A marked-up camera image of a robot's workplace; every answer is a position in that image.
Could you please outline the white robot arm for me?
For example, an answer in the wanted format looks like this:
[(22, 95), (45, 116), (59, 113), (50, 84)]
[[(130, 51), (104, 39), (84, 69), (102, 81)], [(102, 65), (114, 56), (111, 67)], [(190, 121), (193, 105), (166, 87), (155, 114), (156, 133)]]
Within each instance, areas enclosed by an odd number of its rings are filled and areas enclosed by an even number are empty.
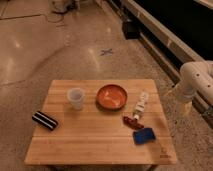
[(199, 92), (213, 105), (213, 61), (184, 63), (174, 92), (177, 99), (184, 103), (190, 102)]

